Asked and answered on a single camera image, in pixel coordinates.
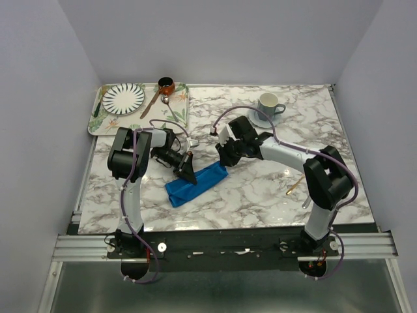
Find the screw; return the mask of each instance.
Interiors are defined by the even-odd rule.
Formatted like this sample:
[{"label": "screw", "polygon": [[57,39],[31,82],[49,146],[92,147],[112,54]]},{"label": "screw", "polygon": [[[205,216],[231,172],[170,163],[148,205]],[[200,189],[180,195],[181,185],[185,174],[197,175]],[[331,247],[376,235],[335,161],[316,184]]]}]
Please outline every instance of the screw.
[{"label": "screw", "polygon": [[333,251],[336,251],[339,248],[338,243],[335,241],[332,241],[329,245],[330,245],[330,249],[332,249]]},{"label": "screw", "polygon": [[165,243],[160,243],[158,245],[158,251],[159,252],[165,252],[167,250],[167,245]]}]

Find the wire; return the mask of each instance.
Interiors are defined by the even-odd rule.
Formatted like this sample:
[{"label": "wire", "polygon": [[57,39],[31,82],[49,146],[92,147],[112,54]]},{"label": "wire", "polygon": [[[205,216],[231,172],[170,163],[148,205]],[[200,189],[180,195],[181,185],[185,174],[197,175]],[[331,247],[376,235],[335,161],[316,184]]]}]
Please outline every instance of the wire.
[{"label": "wire", "polygon": [[340,241],[341,254],[340,254],[340,259],[338,261],[338,264],[336,264],[336,266],[333,268],[333,271],[331,271],[328,274],[324,274],[322,277],[312,277],[312,276],[306,275],[307,277],[310,277],[314,280],[323,280],[323,279],[326,279],[326,278],[329,278],[329,277],[333,276],[334,273],[336,273],[338,270],[340,270],[343,259],[345,258],[345,244],[343,244],[343,240],[341,239],[340,235],[338,233],[336,233],[334,230],[330,230],[330,233],[335,235]]},{"label": "wire", "polygon": [[[349,176],[349,178],[353,182],[353,185],[354,185],[354,194],[353,194],[353,196],[349,200],[347,200],[347,201],[345,201],[345,202],[337,205],[336,206],[336,212],[338,212],[342,207],[344,207],[344,206],[352,203],[358,197],[358,193],[359,193],[358,181],[356,180],[356,177],[353,175],[353,173],[350,171],[350,169],[347,168],[346,165],[344,165],[343,163],[341,163],[339,160],[336,160],[335,158],[333,158],[331,156],[328,156],[328,155],[326,155],[324,153],[317,152],[317,151],[314,151],[314,150],[305,149],[305,148],[301,148],[301,147],[299,147],[297,145],[293,145],[291,143],[282,142],[280,139],[278,139],[278,136],[276,134],[275,126],[274,126],[273,122],[271,121],[271,119],[269,118],[269,116],[267,116],[265,113],[263,113],[261,110],[258,110],[257,108],[252,108],[251,106],[234,106],[232,108],[229,108],[229,109],[225,110],[217,118],[217,120],[213,123],[212,128],[214,130],[216,130],[216,125],[219,123],[220,119],[222,119],[224,115],[228,114],[230,111],[235,110],[235,109],[250,109],[250,110],[254,110],[254,111],[258,112],[258,114],[262,114],[263,116],[265,116],[266,120],[271,124],[272,133],[274,135],[274,139],[275,139],[275,141],[279,145],[283,145],[284,147],[288,147],[288,148],[294,149],[296,151],[301,151],[301,152],[304,152],[304,153],[311,153],[313,155],[318,155],[320,157],[326,158],[327,160],[330,160],[330,161],[336,163],[338,166],[340,166],[341,168],[343,168],[346,171],[347,175]],[[345,245],[343,244],[343,240],[342,240],[342,238],[335,231],[332,230],[332,224],[333,224],[333,221],[334,221],[335,218],[336,218],[336,214],[333,214],[333,217],[332,217],[332,219],[329,222],[328,228],[329,228],[330,233],[332,233],[333,235],[335,235],[339,239],[339,241],[340,241],[340,245],[341,245],[340,259],[338,261],[338,264],[334,267],[334,269],[333,269],[332,272],[330,272],[328,274],[325,274],[322,277],[311,277],[311,276],[309,276],[309,277],[311,277],[311,278],[313,278],[315,280],[322,280],[322,279],[326,279],[328,277],[331,277],[336,271],[339,270],[339,268],[341,267],[341,264],[343,262],[343,259],[345,257]]]},{"label": "wire", "polygon": [[127,184],[129,183],[129,180],[132,178],[134,172],[135,172],[135,164],[136,164],[136,140],[137,140],[137,133],[138,132],[142,132],[144,130],[152,130],[153,128],[137,128],[133,131],[133,162],[132,162],[132,168],[130,169],[130,173],[128,175],[128,177],[126,178],[126,180],[124,181],[123,185],[122,185],[122,190],[120,193],[120,208],[122,211],[123,216],[125,216],[126,218],[124,219],[126,222],[126,225],[128,226],[129,230],[132,232],[132,234],[137,238],[137,240],[139,240],[145,247],[147,247],[147,249],[152,253],[152,255],[154,256],[155,259],[155,263],[156,263],[156,271],[154,273],[154,276],[148,280],[142,280],[142,281],[138,281],[138,280],[134,280],[129,278],[128,276],[125,276],[124,279],[125,280],[129,280],[135,284],[148,284],[150,282],[154,282],[156,280],[156,277],[158,276],[158,273],[160,271],[160,264],[158,261],[158,258],[156,257],[156,253],[155,251],[152,249],[152,247],[150,245],[148,245],[148,243],[143,240],[139,234],[137,233],[137,231],[133,228],[133,226],[131,225],[129,218],[126,214],[126,210],[124,208],[124,200],[123,200],[123,196],[124,196],[124,190],[127,186]]},{"label": "wire", "polygon": [[182,131],[185,133],[185,135],[187,136],[187,137],[190,137],[190,135],[188,134],[188,132],[187,132],[187,130],[182,126],[182,125],[180,125],[180,124],[178,124],[178,123],[176,123],[176,122],[171,122],[171,121],[167,121],[167,120],[165,120],[165,119],[150,119],[149,120],[149,124],[151,124],[152,126],[154,126],[154,122],[165,122],[165,123],[171,123],[171,124],[174,124],[174,125],[176,125],[176,126],[178,126],[179,128],[181,128],[182,129]]},{"label": "wire", "polygon": [[179,152],[179,151],[181,150],[181,142],[180,142],[180,140],[178,139],[178,137],[175,137],[175,139],[174,139],[174,140],[177,140],[177,141],[178,141],[179,148],[178,148],[178,150],[176,150],[176,152]]}]

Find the white wall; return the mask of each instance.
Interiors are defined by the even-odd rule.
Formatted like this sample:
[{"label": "white wall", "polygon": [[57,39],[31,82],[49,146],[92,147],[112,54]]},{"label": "white wall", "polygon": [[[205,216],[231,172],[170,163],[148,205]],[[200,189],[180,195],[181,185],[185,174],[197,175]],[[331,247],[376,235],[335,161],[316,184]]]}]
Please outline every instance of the white wall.
[{"label": "white wall", "polygon": [[373,215],[417,310],[417,1],[384,0],[336,85]]},{"label": "white wall", "polygon": [[59,0],[106,83],[334,83],[381,0]]},{"label": "white wall", "polygon": [[36,312],[100,82],[56,0],[0,1],[0,312]]}]

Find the spoon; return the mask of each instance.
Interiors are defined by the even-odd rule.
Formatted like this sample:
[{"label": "spoon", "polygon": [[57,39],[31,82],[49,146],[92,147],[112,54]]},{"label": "spoon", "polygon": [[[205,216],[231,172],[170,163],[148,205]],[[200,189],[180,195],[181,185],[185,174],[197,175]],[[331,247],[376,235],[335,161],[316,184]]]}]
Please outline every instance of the spoon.
[{"label": "spoon", "polygon": [[174,117],[174,120],[179,123],[178,117],[175,115],[174,111],[171,109],[171,106],[169,106],[169,97],[167,95],[161,96],[161,101],[163,104],[166,104],[169,108],[169,111],[171,111],[172,116]]}]

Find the coffee cup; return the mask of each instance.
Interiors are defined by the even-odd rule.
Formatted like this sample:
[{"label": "coffee cup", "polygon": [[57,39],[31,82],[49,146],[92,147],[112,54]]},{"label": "coffee cup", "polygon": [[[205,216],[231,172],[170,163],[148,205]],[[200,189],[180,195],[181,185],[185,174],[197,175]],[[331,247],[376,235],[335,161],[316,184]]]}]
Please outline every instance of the coffee cup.
[{"label": "coffee cup", "polygon": [[[269,119],[273,119],[275,115],[284,113],[287,108],[284,104],[278,103],[278,96],[274,93],[263,93],[258,100],[258,110],[263,112]],[[259,112],[258,118],[261,121],[267,121],[268,119]]]}]

